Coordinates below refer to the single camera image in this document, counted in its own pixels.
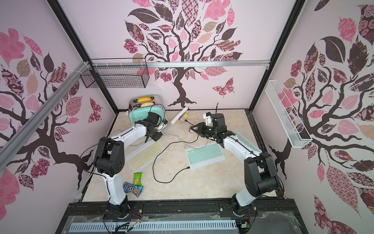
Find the white power strip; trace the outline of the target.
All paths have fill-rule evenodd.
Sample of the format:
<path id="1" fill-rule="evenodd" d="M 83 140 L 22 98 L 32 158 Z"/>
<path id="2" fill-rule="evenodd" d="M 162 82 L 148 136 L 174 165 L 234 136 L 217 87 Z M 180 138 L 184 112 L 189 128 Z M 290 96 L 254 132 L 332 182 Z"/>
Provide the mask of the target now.
<path id="1" fill-rule="evenodd" d="M 188 111 L 188 107 L 186 106 L 186 107 L 184 107 L 183 109 L 182 109 L 182 111 L 180 111 L 177 115 L 176 115 L 176 117 L 170 122 L 170 124 L 171 125 L 174 125 L 174 124 L 176 124 L 179 120 L 180 120 L 180 118 Z"/>

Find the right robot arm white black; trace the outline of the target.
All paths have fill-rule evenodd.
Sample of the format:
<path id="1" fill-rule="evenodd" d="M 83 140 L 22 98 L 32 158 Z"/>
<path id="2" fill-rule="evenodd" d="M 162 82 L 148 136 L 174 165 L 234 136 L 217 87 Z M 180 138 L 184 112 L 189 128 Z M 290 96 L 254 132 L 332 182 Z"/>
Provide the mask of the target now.
<path id="1" fill-rule="evenodd" d="M 243 162 L 244 188 L 232 198 L 233 212 L 243 216 L 251 204 L 265 193 L 284 191 L 272 156 L 246 146 L 233 131 L 227 129 L 223 114 L 206 113 L 204 122 L 192 125 L 197 135 L 218 143 Z"/>

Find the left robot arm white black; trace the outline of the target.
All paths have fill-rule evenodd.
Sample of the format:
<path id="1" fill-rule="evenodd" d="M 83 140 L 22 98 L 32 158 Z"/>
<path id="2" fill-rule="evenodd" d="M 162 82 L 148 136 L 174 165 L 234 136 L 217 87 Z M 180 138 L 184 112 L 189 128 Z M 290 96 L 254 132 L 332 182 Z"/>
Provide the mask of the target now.
<path id="1" fill-rule="evenodd" d="M 149 112 L 145 119 L 136 121 L 130 129 L 113 137 L 102 137 L 98 142 L 93 163 L 99 175 L 104 177 L 109 211 L 115 217 L 125 218 L 130 211 L 120 175 L 125 165 L 125 149 L 142 137 L 158 141 L 163 135 L 157 129 L 162 121 L 160 115 Z"/>

